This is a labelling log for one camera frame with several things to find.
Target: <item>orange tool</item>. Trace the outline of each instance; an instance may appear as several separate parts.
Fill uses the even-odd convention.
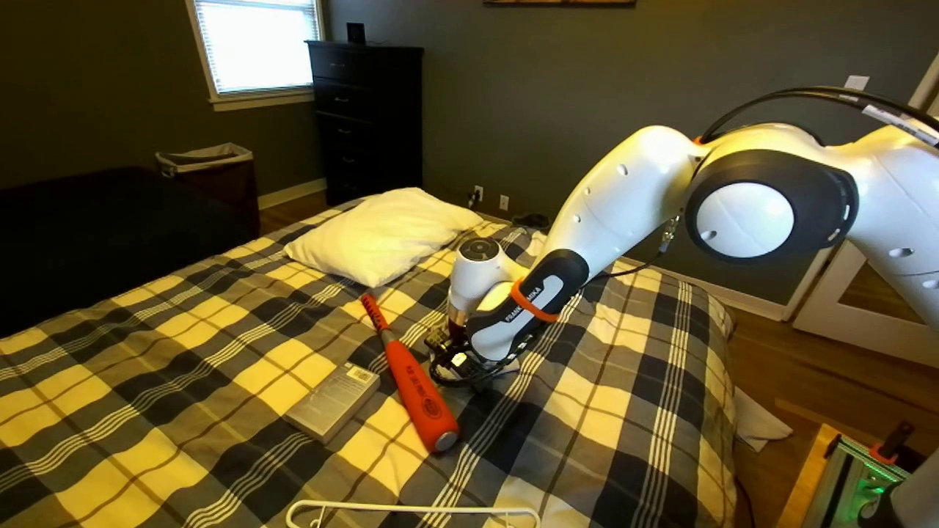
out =
[[[376,297],[364,294],[360,304],[383,341],[383,361],[386,361],[386,369],[390,369],[399,392],[401,392],[401,403],[404,403],[408,417],[417,427],[417,436],[421,441],[421,445],[430,455],[451,449],[461,436],[461,425],[451,417],[451,411],[445,408],[437,385],[414,361],[410,350],[390,334],[386,320],[380,317]]]

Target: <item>gray wall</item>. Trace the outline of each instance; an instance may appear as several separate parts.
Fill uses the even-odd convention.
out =
[[[907,100],[939,52],[936,0],[640,0],[635,9],[493,9],[483,0],[324,0],[332,34],[424,46],[424,183],[483,183],[528,210],[561,206],[643,122],[701,133],[785,84]],[[778,103],[826,140],[869,128],[842,109]]]
[[[308,105],[210,112],[181,0],[5,0],[0,188],[236,140],[261,191],[316,172]]]

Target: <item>bed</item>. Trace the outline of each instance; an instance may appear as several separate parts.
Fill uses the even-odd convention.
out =
[[[729,317],[713,297],[657,269],[590,281],[515,376],[442,388],[462,433],[430,457],[360,312],[367,287],[283,256],[343,213],[3,337],[0,524],[514,524],[445,508],[732,524]],[[520,265],[542,244],[498,219],[476,232]],[[442,317],[451,246],[371,287],[404,344]],[[380,385],[316,444],[283,414],[345,361]]]

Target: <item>window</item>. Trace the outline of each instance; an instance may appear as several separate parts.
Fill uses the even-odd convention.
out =
[[[310,100],[319,0],[185,0],[213,109]]]

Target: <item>window frame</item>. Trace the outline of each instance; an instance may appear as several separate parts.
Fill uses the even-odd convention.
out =
[[[198,52],[198,67],[207,87],[207,103],[213,112],[241,112],[241,109],[264,109],[264,105],[295,105],[310,103],[314,90],[310,84],[289,84],[289,87],[258,87],[258,90],[220,90],[210,73],[207,49],[201,42],[198,12],[197,2],[201,0],[185,0],[189,33]],[[323,21],[323,0],[310,0],[314,9],[314,42],[324,37],[324,21]]]

